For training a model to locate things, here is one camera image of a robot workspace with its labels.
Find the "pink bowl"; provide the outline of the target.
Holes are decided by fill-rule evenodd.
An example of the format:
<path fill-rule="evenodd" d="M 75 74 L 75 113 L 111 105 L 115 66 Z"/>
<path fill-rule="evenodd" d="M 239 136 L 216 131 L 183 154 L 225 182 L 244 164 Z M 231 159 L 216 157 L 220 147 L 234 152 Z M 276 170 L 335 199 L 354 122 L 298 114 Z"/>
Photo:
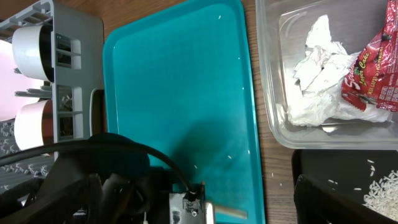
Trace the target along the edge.
<path fill-rule="evenodd" d="M 23 106 L 16 115 L 14 134 L 22 151 L 53 144 L 52 100 Z"/>

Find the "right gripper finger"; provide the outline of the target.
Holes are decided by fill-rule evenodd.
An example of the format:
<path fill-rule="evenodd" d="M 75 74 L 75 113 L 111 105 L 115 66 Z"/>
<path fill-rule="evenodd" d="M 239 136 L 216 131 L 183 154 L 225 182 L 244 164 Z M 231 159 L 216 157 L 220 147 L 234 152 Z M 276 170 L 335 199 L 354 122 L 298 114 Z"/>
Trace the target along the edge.
<path fill-rule="evenodd" d="M 294 202 L 298 224 L 397 224 L 307 175 L 297 178 Z"/>

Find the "black waste tray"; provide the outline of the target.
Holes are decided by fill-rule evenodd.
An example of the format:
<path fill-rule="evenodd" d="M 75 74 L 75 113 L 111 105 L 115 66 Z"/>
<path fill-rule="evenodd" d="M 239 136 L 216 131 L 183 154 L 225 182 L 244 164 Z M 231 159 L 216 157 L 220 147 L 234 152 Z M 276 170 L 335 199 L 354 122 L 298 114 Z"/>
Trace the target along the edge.
<path fill-rule="evenodd" d="M 372 183 L 397 170 L 397 151 L 296 150 L 292 156 L 299 223 L 393 223 L 364 206 Z"/>

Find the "clear plastic bin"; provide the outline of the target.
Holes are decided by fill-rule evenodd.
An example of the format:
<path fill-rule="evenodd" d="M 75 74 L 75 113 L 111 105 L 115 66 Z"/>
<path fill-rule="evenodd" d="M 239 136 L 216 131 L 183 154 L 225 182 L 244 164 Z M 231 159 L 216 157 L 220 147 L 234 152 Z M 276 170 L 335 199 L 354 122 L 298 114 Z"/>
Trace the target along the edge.
<path fill-rule="evenodd" d="M 358 52 L 384 24 L 387 1 L 256 1 L 261 80 L 270 129 L 291 149 L 397 149 L 397 115 L 390 122 L 328 119 L 318 127 L 294 126 L 287 117 L 285 78 L 305 56 L 312 24 L 326 14 L 331 37 L 350 54 Z"/>

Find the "teal serving tray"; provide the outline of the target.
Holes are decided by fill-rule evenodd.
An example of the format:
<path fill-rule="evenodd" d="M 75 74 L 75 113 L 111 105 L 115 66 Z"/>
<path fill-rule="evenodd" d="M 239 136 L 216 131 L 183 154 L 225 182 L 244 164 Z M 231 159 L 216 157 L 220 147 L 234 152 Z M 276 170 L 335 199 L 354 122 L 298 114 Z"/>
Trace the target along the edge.
<path fill-rule="evenodd" d="M 168 155 L 213 203 L 264 223 L 243 5 L 187 1 L 122 26 L 103 49 L 108 130 Z"/>

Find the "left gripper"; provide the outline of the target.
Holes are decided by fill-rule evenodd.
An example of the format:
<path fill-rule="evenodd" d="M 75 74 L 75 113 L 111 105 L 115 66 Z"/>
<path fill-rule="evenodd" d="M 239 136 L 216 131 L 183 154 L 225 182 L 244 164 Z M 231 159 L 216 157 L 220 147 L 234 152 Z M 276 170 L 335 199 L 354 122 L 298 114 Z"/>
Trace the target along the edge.
<path fill-rule="evenodd" d="M 206 200 L 205 183 L 196 184 L 197 193 L 169 194 L 170 224 L 215 224 L 215 206 Z"/>

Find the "white napkin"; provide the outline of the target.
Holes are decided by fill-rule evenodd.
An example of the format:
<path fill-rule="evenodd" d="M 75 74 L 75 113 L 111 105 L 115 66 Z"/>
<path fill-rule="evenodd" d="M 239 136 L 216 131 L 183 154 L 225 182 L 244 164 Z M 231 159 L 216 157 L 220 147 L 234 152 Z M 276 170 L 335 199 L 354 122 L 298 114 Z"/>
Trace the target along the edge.
<path fill-rule="evenodd" d="M 285 77 L 287 116 L 296 126 L 319 126 L 329 118 L 383 123 L 392 113 L 376 106 L 364 111 L 341 96 L 341 84 L 359 53 L 347 54 L 341 42 L 331 40 L 329 18 L 320 16 L 308 32 L 305 58 Z"/>

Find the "pink round plate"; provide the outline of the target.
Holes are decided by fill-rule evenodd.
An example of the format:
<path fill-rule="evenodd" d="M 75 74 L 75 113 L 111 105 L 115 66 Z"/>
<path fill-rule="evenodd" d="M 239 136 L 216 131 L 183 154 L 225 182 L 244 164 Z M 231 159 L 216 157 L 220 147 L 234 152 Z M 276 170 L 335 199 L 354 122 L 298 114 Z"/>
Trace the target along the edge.
<path fill-rule="evenodd" d="M 12 44 L 1 41 L 1 121 L 15 118 L 17 112 L 25 105 L 38 102 L 38 98 L 15 96 L 16 91 L 30 88 L 39 89 L 44 82 L 14 73 L 16 68 L 12 53 Z"/>

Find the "red snack wrapper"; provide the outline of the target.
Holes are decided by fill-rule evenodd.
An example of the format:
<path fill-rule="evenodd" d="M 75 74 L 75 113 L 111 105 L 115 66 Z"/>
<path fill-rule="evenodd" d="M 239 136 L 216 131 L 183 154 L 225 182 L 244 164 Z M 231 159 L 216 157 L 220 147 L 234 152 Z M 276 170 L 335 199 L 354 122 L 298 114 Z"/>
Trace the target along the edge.
<path fill-rule="evenodd" d="M 342 98 L 361 111 L 367 105 L 397 111 L 396 0 L 388 0 L 384 27 L 361 51 L 341 87 Z"/>

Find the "white rice pile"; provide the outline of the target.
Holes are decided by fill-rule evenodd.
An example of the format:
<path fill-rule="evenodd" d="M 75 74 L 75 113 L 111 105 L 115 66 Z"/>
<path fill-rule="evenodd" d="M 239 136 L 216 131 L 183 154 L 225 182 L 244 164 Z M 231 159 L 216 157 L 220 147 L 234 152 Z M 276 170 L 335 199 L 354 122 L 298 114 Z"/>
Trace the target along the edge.
<path fill-rule="evenodd" d="M 397 161 L 377 158 L 333 162 L 327 175 L 333 190 L 397 221 Z"/>

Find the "grey dishwasher rack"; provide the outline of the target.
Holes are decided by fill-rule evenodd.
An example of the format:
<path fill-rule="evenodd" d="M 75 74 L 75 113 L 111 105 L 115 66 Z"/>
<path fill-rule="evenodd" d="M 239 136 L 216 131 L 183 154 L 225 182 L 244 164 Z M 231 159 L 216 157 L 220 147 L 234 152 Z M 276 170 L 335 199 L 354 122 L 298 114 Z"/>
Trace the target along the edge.
<path fill-rule="evenodd" d="M 21 27 L 44 25 L 51 30 L 54 81 L 16 96 L 52 100 L 53 143 L 88 139 L 93 134 L 93 98 L 104 88 L 103 22 L 54 1 L 39 1 L 1 22 L 12 43 Z"/>

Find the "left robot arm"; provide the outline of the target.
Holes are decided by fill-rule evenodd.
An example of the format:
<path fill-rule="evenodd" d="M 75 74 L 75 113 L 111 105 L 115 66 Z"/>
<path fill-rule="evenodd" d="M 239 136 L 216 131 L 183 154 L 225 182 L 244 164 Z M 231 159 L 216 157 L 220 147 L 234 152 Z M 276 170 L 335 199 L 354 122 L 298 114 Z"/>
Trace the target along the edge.
<path fill-rule="evenodd" d="M 26 149 L 11 165 L 58 157 L 44 178 L 1 194 L 2 223 L 214 223 L 204 184 L 192 184 L 164 153 L 118 134 Z"/>

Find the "grey bowl with rice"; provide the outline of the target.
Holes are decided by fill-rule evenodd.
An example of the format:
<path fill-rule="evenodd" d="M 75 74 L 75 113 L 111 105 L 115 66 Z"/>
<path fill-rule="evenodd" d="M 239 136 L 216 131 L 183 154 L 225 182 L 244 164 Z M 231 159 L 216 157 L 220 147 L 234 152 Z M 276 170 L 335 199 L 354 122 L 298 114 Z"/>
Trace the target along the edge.
<path fill-rule="evenodd" d="M 51 30 L 44 25 L 21 27 L 12 36 L 12 51 L 19 71 L 29 78 L 54 81 Z"/>

